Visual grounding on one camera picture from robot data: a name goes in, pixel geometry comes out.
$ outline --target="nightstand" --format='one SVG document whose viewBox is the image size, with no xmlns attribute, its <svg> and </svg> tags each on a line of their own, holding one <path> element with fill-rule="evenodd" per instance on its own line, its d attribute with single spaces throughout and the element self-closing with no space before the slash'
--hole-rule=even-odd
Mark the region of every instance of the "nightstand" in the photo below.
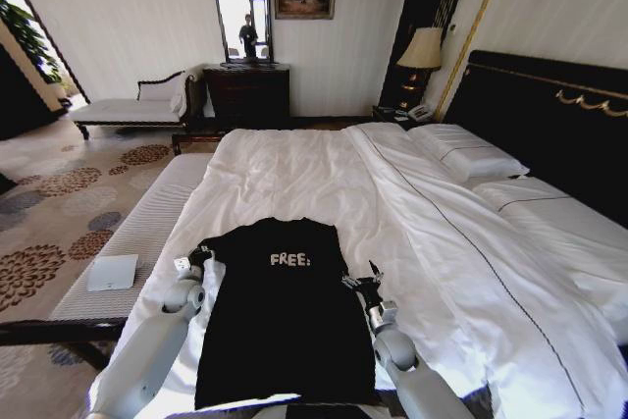
<svg viewBox="0 0 628 419">
<path fill-rule="evenodd" d="M 373 121 L 374 122 L 397 123 L 400 127 L 402 127 L 406 131 L 412 130 L 413 128 L 416 128 L 416 127 L 421 127 L 423 125 L 429 125 L 430 123 L 435 123 L 435 121 L 432 119 L 425 122 L 415 122 L 409 117 L 405 117 L 407 118 L 407 120 L 400 121 L 400 120 L 396 120 L 395 116 L 398 117 L 398 115 L 394 113 L 394 110 L 386 110 L 386 109 L 382 110 L 378 106 L 373 107 Z"/>
</svg>

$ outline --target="wall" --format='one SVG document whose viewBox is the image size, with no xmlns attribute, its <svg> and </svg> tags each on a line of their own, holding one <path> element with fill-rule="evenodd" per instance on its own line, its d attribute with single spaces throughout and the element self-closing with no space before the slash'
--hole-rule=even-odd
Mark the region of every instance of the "wall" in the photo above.
<svg viewBox="0 0 628 419">
<path fill-rule="evenodd" d="M 135 97 L 139 79 L 224 61 L 215 0 L 31 0 L 89 98 Z M 273 19 L 297 116 L 367 115 L 403 0 L 336 0 L 332 21 Z"/>
<path fill-rule="evenodd" d="M 30 85 L 32 85 L 32 88 L 35 89 L 35 91 L 41 97 L 48 109 L 51 112 L 61 110 L 61 104 L 59 103 L 59 100 L 57 100 L 57 96 L 52 90 L 52 87 L 48 85 L 46 81 L 41 77 L 41 74 L 32 64 L 32 62 L 22 49 L 22 46 L 20 46 L 20 43 L 16 41 L 16 38 L 11 34 L 6 25 L 4 25 L 4 22 L 1 21 L 0 43 L 2 44 L 2 46 L 4 46 L 4 49 L 7 50 L 9 56 L 11 56 L 13 61 L 20 68 L 22 73 L 30 82 Z"/>
<path fill-rule="evenodd" d="M 460 0 L 447 35 L 443 67 L 432 75 L 426 101 L 437 104 L 482 0 Z M 486 49 L 628 69 L 628 0 L 491 0 L 467 51 Z M 445 99 L 448 106 L 464 65 Z"/>
</svg>

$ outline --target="floral rug pattern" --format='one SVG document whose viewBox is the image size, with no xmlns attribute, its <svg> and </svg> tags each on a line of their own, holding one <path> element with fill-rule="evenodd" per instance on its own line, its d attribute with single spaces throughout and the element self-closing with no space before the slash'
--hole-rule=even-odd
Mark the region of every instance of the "floral rug pattern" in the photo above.
<svg viewBox="0 0 628 419">
<path fill-rule="evenodd" d="M 18 184 L 0 195 L 0 322 L 48 317 L 173 158 L 173 132 L 91 127 L 83 141 L 60 119 L 0 141 Z M 0 346 L 0 411 L 84 417 L 96 373 L 60 345 Z"/>
</svg>

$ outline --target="lampshade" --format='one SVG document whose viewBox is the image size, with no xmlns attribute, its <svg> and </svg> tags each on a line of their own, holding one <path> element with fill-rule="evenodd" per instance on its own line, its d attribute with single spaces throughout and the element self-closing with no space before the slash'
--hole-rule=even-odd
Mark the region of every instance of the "lampshade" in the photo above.
<svg viewBox="0 0 628 419">
<path fill-rule="evenodd" d="M 437 69 L 441 66 L 442 28 L 416 28 L 412 41 L 398 65 L 412 69 Z"/>
</svg>

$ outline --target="bed bench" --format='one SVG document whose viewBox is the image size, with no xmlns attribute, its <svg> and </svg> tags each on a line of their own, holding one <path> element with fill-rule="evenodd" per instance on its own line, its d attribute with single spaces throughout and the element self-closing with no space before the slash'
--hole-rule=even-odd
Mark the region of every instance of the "bed bench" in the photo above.
<svg viewBox="0 0 628 419">
<path fill-rule="evenodd" d="M 60 343 L 94 368 L 103 369 L 108 358 L 91 342 L 120 337 L 139 292 L 183 206 L 203 179 L 211 156 L 185 154 L 175 157 L 98 254 L 139 254 L 131 288 L 87 291 L 89 264 L 48 320 L 0 324 L 0 346 Z"/>
</svg>

